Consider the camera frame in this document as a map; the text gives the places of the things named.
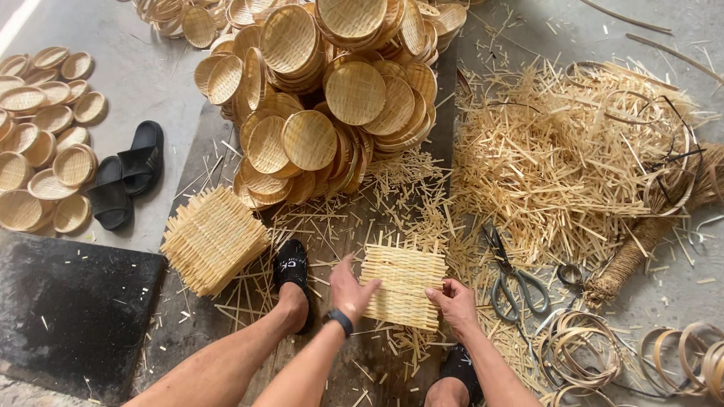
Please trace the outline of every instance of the hand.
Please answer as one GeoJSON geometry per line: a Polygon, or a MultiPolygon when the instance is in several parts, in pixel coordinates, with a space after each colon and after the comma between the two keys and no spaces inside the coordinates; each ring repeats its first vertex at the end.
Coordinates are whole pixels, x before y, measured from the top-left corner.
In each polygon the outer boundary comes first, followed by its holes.
{"type": "Polygon", "coordinates": [[[329,284],[332,286],[332,304],[347,318],[356,324],[367,309],[369,299],[382,284],[380,279],[374,279],[361,286],[352,275],[352,257],[348,254],[342,261],[332,267],[329,284]]]}
{"type": "Polygon", "coordinates": [[[452,333],[464,346],[467,346],[465,344],[467,337],[482,332],[478,324],[473,291],[451,278],[444,279],[443,282],[445,286],[442,292],[427,288],[425,294],[433,304],[442,308],[442,317],[452,327],[452,333]]]}

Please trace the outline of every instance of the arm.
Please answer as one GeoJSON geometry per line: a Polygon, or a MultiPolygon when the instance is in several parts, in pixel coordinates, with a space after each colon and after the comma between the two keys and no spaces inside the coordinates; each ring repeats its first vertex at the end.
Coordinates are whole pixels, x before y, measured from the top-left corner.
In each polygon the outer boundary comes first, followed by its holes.
{"type": "MultiPolygon", "coordinates": [[[[361,287],[351,272],[352,255],[332,269],[332,303],[355,324],[367,308],[381,282],[361,287]]],[[[327,322],[314,339],[271,381],[254,402],[255,407],[318,406],[332,361],[345,342],[345,331],[337,321],[327,322]]]]}
{"type": "Polygon", "coordinates": [[[445,280],[443,292],[425,290],[430,301],[440,305],[442,315],[456,338],[465,346],[490,407],[541,407],[540,402],[518,380],[492,342],[478,325],[473,292],[457,280],[445,280]]]}

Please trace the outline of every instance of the scissors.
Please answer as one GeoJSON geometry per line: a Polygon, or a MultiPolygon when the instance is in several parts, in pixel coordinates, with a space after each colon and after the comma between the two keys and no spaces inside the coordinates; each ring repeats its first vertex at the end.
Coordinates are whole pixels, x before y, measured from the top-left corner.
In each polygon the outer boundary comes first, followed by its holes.
{"type": "Polygon", "coordinates": [[[508,261],[508,255],[505,253],[502,241],[500,240],[500,235],[498,235],[495,226],[493,226],[492,229],[493,231],[491,235],[489,235],[487,231],[484,231],[484,233],[485,238],[488,241],[488,246],[490,246],[490,249],[493,251],[493,256],[495,256],[495,260],[500,267],[500,276],[497,278],[497,280],[495,280],[495,284],[493,285],[493,291],[491,294],[492,305],[495,313],[498,314],[501,319],[504,319],[508,322],[517,322],[521,320],[521,310],[518,307],[518,304],[515,302],[513,294],[510,292],[510,289],[508,289],[508,284],[505,281],[505,279],[507,279],[509,275],[513,275],[516,279],[518,279],[518,286],[520,286],[523,291],[523,299],[525,300],[526,304],[528,304],[528,308],[531,310],[531,312],[536,315],[545,314],[548,311],[548,307],[550,305],[548,290],[546,290],[543,284],[535,277],[524,272],[523,270],[513,268],[513,266],[508,261]],[[531,294],[528,291],[528,284],[532,285],[543,295],[543,305],[540,308],[535,307],[535,304],[531,299],[531,294]],[[503,291],[503,294],[505,294],[505,297],[508,299],[508,303],[510,304],[510,316],[503,313],[502,306],[498,301],[498,291],[501,289],[503,291]]]}

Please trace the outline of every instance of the black shoe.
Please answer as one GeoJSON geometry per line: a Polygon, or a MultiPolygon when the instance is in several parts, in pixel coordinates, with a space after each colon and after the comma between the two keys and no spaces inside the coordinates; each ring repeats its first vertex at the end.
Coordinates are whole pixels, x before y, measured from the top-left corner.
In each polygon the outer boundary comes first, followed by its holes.
{"type": "Polygon", "coordinates": [[[138,195],[152,188],[164,169],[164,131],[151,120],[138,125],[131,149],[118,153],[123,166],[126,194],[138,195]]]}
{"type": "Polygon", "coordinates": [[[304,327],[297,332],[296,335],[304,335],[312,330],[314,326],[314,312],[312,311],[312,302],[309,298],[307,290],[307,255],[304,253],[304,245],[299,240],[290,239],[279,250],[279,254],[274,259],[274,285],[277,286],[277,292],[286,282],[293,282],[304,291],[307,297],[309,311],[307,312],[307,321],[304,327]]]}
{"type": "Polygon", "coordinates": [[[121,161],[106,157],[98,166],[96,186],[86,191],[90,209],[105,230],[116,230],[133,217],[133,202],[126,195],[121,177],[121,161]]]}
{"type": "Polygon", "coordinates": [[[440,368],[440,375],[437,380],[445,377],[454,377],[459,379],[465,387],[468,388],[468,396],[470,403],[468,407],[479,404],[483,400],[483,389],[480,388],[478,375],[473,368],[473,361],[470,359],[470,353],[460,343],[453,346],[447,354],[447,360],[440,368]]]}

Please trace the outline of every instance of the black wristband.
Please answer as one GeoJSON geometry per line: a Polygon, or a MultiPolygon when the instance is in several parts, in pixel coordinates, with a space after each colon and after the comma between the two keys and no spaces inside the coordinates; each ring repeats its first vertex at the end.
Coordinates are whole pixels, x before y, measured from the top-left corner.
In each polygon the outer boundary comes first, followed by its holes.
{"type": "Polygon", "coordinates": [[[341,312],[339,309],[332,309],[328,314],[327,318],[332,321],[335,320],[342,325],[342,328],[345,330],[345,337],[350,337],[352,335],[352,332],[354,332],[355,327],[352,325],[352,321],[350,321],[347,316],[341,312]]]}

